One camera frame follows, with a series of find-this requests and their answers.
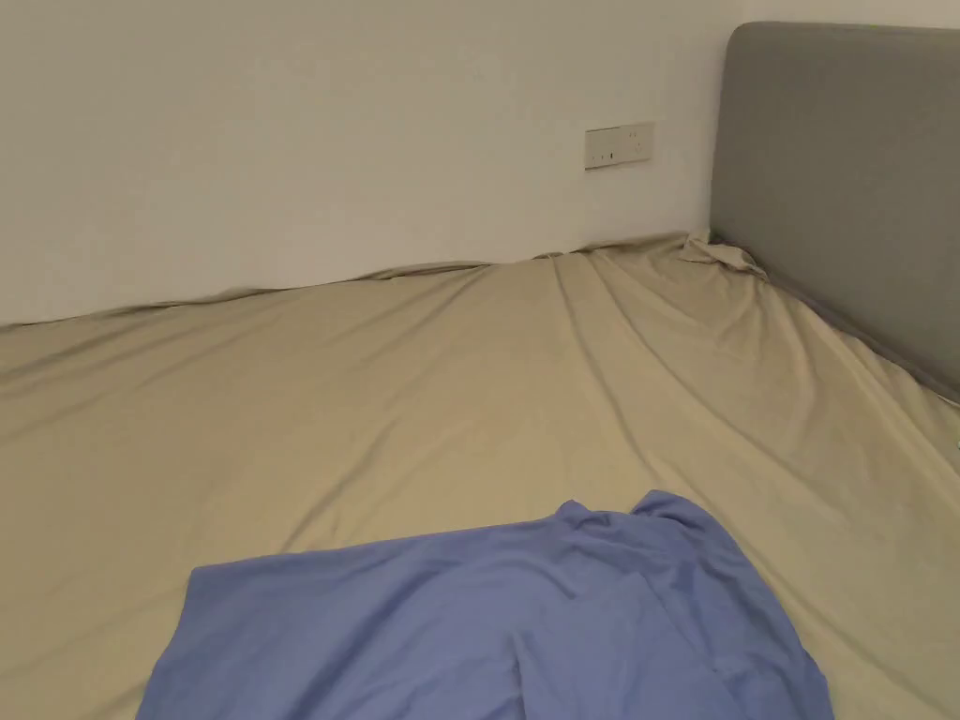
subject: power outlet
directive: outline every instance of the power outlet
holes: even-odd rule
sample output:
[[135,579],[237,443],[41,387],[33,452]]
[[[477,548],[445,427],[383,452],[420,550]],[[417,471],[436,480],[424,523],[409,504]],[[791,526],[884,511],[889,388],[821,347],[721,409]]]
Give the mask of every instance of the power outlet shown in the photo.
[[588,170],[624,162],[640,162],[653,156],[653,123],[587,131],[584,167]]

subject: wall socket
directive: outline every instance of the wall socket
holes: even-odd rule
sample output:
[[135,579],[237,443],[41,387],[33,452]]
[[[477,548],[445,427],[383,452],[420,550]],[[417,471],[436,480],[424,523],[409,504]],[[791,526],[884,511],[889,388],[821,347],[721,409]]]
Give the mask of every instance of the wall socket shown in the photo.
[[640,162],[654,156],[654,123],[588,130],[584,167],[587,170]]

